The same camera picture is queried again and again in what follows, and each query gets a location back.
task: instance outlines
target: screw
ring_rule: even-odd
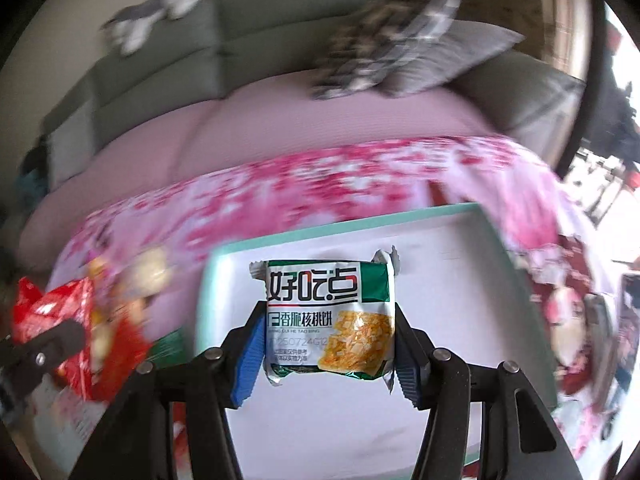
[[[510,374],[517,374],[520,371],[520,366],[516,361],[505,361],[502,363],[502,368],[507,370]]]
[[[449,359],[451,359],[451,352],[449,352],[449,350],[447,350],[446,348],[436,348],[433,351],[433,356],[438,361],[448,361]]]
[[[151,372],[154,369],[154,364],[151,361],[142,361],[138,366],[136,366],[136,371],[145,375]]]
[[[222,348],[214,346],[204,351],[204,358],[207,361],[217,361],[222,357]]]

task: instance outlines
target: plaid cushion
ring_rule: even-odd
[[[447,31],[460,0],[375,0],[331,38],[313,96],[331,99],[366,90],[415,59],[420,45]]]

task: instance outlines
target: pink tablecloth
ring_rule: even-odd
[[[90,215],[58,259],[49,288],[82,274],[88,254],[116,269],[161,244],[176,274],[149,306],[154,340],[192,326],[204,262],[215,246],[330,222],[479,202],[549,326],[584,320],[588,292],[612,294],[595,231],[537,156],[505,137],[385,140],[246,164],[124,200]],[[591,411],[587,340],[558,363],[559,400],[578,400],[576,457],[601,424]]]

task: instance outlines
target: beige wall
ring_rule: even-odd
[[[0,71],[0,200],[8,200],[40,121],[104,54],[98,28],[142,0],[47,0]]]

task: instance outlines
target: pink seat cushion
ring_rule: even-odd
[[[174,179],[369,140],[494,131],[477,108],[445,88],[401,99],[372,89],[315,101],[312,73],[270,77],[231,94],[185,148]]]
[[[211,171],[368,140],[492,132],[470,102],[445,88],[401,99],[370,90],[314,101],[311,75],[263,79],[226,100],[184,107],[123,134],[43,200],[20,236],[21,264],[51,270],[89,213]]]

